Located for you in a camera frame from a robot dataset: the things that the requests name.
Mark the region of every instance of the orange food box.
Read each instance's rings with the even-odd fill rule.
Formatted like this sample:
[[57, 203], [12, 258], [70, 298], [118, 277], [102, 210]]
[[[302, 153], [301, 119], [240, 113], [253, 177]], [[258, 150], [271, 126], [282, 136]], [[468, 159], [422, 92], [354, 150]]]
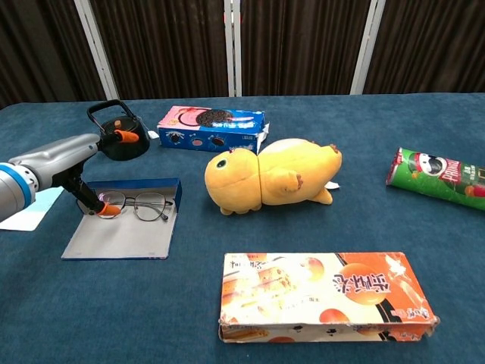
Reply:
[[433, 314], [404, 253], [228, 253], [226, 343], [418, 341]]

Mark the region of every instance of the eyeglasses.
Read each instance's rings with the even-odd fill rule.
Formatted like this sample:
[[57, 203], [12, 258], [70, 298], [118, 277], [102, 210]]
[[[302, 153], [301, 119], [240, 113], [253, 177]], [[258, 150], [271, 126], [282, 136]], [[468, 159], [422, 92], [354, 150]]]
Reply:
[[[123, 193], [117, 191], [106, 191], [98, 195], [100, 201], [109, 205], [116, 206], [123, 210], [125, 206], [133, 206], [137, 218], [142, 221], [155, 221], [158, 218], [166, 221], [168, 216], [164, 214], [167, 206], [174, 203], [167, 201], [161, 193], [145, 192], [136, 197], [126, 197]], [[116, 218], [117, 215], [99, 215], [100, 218]]]

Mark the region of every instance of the plush toy eye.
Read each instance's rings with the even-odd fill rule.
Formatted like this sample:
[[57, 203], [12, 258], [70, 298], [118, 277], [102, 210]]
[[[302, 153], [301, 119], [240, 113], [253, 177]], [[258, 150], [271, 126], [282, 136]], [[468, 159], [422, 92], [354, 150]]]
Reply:
[[222, 161], [219, 161], [219, 163], [217, 164], [217, 168], [222, 168], [225, 165], [226, 165], [226, 160], [223, 159]]

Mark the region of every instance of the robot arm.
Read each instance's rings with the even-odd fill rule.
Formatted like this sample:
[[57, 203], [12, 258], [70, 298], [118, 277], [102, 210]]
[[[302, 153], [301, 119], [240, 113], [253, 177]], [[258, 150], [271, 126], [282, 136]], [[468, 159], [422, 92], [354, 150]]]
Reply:
[[51, 187], [63, 187], [99, 215], [117, 215], [120, 210], [100, 201], [82, 181], [81, 174], [84, 163], [105, 146], [137, 140], [138, 135], [121, 130], [103, 136], [88, 133], [0, 163], [0, 222], [26, 209], [36, 200], [36, 193]]

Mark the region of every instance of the dark curtain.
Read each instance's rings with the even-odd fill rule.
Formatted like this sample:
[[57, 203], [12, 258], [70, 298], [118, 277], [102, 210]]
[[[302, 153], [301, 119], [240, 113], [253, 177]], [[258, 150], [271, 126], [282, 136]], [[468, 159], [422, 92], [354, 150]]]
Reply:
[[0, 2], [0, 108], [104, 99], [72, 1]]
[[364, 93], [484, 91], [484, 0], [386, 1]]
[[242, 94], [348, 94], [369, 4], [242, 0]]
[[222, 0], [91, 0], [122, 99], [227, 96]]

